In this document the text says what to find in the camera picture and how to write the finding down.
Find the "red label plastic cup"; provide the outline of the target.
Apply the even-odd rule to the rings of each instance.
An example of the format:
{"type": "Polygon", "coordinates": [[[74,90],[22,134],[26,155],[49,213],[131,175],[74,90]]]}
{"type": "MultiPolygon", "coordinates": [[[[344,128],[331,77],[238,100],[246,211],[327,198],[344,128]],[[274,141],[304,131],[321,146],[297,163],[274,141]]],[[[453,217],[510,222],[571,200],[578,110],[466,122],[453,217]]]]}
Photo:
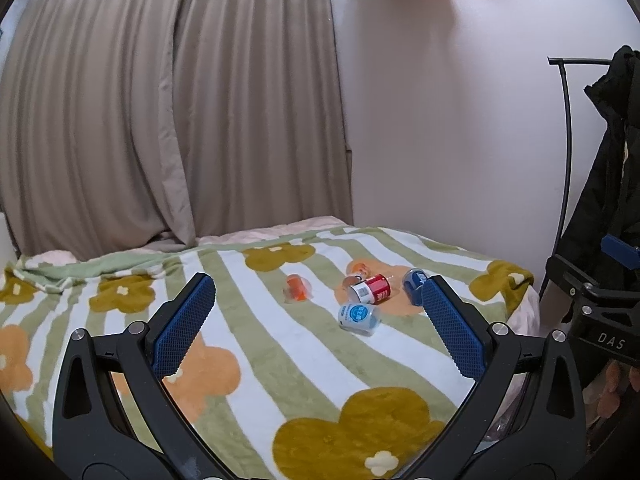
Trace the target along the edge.
{"type": "Polygon", "coordinates": [[[382,304],[390,298],[392,286],[390,281],[383,274],[376,274],[370,278],[365,278],[359,283],[350,285],[348,288],[348,298],[352,302],[360,304],[382,304]]]}

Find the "dark blue label plastic cup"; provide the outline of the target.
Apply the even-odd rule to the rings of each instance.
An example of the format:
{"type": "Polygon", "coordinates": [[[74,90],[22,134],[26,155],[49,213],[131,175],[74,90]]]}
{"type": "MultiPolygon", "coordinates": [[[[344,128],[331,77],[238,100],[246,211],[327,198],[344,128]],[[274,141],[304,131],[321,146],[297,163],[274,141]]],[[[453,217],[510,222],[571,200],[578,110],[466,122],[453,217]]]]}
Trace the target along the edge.
{"type": "Polygon", "coordinates": [[[402,289],[415,307],[423,306],[422,289],[427,280],[425,272],[417,268],[409,269],[402,277],[402,289]]]}

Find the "light blue label plastic cup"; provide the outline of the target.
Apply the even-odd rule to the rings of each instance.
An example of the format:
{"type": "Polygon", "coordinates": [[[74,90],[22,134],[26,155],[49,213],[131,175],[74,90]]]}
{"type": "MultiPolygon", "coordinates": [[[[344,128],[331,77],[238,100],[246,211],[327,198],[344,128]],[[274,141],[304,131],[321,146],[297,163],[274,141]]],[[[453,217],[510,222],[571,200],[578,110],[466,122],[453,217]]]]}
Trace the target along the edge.
{"type": "Polygon", "coordinates": [[[373,304],[343,304],[337,313],[337,322],[343,330],[370,337],[381,323],[378,307],[373,304]]]}

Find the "small orange plastic cup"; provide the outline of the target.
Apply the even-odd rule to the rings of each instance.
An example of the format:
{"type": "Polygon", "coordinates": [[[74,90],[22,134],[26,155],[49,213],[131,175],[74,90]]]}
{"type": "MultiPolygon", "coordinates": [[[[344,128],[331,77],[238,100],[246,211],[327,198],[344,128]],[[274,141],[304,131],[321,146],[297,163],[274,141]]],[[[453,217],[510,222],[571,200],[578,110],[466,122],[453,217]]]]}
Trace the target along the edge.
{"type": "Polygon", "coordinates": [[[311,284],[299,274],[288,274],[283,295],[288,302],[301,302],[312,298],[311,284]]]}

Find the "orange label clear plastic cup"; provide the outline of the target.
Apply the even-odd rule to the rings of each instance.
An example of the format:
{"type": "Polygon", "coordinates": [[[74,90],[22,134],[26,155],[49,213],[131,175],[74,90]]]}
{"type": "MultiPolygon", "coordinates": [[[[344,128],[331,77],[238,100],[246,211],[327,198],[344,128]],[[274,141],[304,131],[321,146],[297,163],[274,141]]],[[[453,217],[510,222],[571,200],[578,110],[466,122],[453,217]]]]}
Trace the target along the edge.
{"type": "Polygon", "coordinates": [[[342,281],[344,288],[361,283],[375,275],[383,274],[381,263],[374,259],[356,259],[347,265],[346,275],[342,281]]]}

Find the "black hanging jacket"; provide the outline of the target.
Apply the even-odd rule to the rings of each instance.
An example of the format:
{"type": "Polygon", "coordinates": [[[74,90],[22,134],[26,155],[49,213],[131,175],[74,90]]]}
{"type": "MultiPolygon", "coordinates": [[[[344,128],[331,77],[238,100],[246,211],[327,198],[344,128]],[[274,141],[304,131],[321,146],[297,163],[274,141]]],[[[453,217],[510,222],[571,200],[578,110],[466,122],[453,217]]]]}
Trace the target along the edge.
{"type": "Polygon", "coordinates": [[[639,246],[639,52],[620,47],[585,94],[606,129],[558,254],[603,288],[637,290],[639,272],[606,254],[602,240],[639,246]]]}

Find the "black clothes rack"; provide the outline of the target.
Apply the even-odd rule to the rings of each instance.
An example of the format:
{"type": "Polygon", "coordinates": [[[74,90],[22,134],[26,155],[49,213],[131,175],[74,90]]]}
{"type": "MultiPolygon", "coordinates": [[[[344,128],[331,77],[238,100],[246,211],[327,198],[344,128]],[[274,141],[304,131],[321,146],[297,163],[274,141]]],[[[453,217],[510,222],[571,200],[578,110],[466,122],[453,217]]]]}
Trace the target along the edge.
{"type": "Polygon", "coordinates": [[[570,83],[567,76],[567,65],[579,65],[579,66],[609,66],[611,60],[609,58],[562,58],[562,56],[556,56],[555,58],[548,58],[548,64],[555,66],[560,75],[562,97],[563,97],[563,110],[564,110],[564,125],[565,125],[565,157],[564,157],[564,177],[563,177],[563,191],[562,200],[559,214],[558,226],[556,227],[554,242],[552,246],[551,255],[554,255],[556,248],[558,248],[561,236],[565,229],[565,220],[568,211],[568,199],[570,198],[570,184],[572,183],[573,172],[573,116],[572,116],[572,104],[570,104],[570,83]]]}

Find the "floral striped blanket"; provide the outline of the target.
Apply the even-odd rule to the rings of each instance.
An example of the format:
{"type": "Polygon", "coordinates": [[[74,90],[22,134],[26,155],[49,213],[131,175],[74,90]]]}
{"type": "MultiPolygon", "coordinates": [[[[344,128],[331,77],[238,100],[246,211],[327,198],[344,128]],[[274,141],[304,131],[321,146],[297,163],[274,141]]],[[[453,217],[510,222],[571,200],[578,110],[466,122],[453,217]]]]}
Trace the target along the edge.
{"type": "Polygon", "coordinates": [[[444,429],[471,389],[431,321],[401,287],[409,269],[442,276],[490,322],[539,326],[533,274],[389,228],[334,228],[176,254],[125,254],[1,271],[1,389],[26,429],[52,444],[56,383],[70,335],[145,321],[198,272],[216,304],[165,387],[238,476],[385,478],[444,429]],[[342,286],[356,259],[381,263],[392,294],[365,337],[343,330],[342,286]],[[288,302],[288,274],[312,298],[288,302]]]}

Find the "beige curtain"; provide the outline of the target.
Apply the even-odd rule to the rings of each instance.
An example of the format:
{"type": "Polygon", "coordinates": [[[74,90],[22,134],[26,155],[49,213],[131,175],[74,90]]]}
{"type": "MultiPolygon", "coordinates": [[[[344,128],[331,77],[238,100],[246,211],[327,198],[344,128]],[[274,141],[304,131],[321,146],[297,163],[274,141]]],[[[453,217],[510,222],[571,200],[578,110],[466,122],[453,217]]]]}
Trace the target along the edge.
{"type": "Polygon", "coordinates": [[[18,251],[352,220],[331,0],[27,0],[1,71],[18,251]]]}

